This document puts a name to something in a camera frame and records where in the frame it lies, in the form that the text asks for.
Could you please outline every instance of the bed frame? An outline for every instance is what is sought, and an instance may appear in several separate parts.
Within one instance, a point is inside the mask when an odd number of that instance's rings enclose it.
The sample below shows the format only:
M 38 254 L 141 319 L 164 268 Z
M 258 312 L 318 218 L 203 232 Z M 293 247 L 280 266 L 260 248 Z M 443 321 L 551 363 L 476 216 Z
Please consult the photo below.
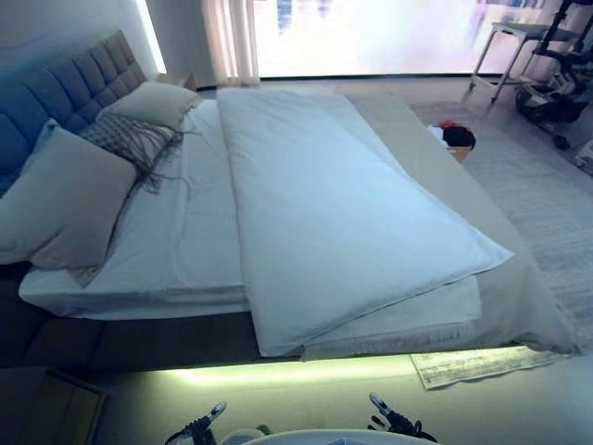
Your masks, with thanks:
M 19 177 L 49 118 L 77 132 L 145 79 L 119 31 L 0 86 L 0 192 Z M 59 318 L 20 299 L 29 268 L 0 266 L 0 367 L 141 371 L 260 360 L 249 313 L 114 322 Z
M 78 132 L 146 80 L 121 31 L 88 50 L 0 87 L 0 190 L 19 177 L 49 118 Z

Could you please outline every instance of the table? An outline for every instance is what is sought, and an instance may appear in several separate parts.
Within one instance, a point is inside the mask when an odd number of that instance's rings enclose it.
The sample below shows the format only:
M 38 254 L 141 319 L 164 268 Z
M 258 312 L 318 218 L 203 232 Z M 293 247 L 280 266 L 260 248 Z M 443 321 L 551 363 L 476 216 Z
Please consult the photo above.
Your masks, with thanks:
M 0 369 L 0 443 L 84 445 L 91 442 L 104 392 L 54 369 Z

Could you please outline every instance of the folded duvet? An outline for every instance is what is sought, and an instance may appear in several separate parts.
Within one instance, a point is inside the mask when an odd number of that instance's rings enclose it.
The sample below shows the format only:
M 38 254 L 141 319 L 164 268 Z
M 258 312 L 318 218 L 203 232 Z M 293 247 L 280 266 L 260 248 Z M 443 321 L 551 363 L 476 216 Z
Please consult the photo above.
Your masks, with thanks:
M 262 355 L 511 256 L 310 99 L 226 89 L 218 102 Z

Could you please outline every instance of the tufted headboard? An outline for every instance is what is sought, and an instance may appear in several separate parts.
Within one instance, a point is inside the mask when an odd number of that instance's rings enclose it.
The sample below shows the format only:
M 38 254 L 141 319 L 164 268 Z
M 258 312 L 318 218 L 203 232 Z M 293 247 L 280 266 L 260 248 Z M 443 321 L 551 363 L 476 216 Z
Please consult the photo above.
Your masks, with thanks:
M 89 50 L 0 86 L 0 194 L 19 177 L 49 118 L 78 132 L 146 77 L 121 31 Z

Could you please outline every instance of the sheer curtain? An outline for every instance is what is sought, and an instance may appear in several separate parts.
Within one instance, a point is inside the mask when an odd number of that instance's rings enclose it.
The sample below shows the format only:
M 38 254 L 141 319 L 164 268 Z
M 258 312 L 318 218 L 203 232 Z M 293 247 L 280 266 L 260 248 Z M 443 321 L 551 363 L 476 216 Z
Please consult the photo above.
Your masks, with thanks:
M 259 83 L 253 0 L 201 0 L 218 85 Z

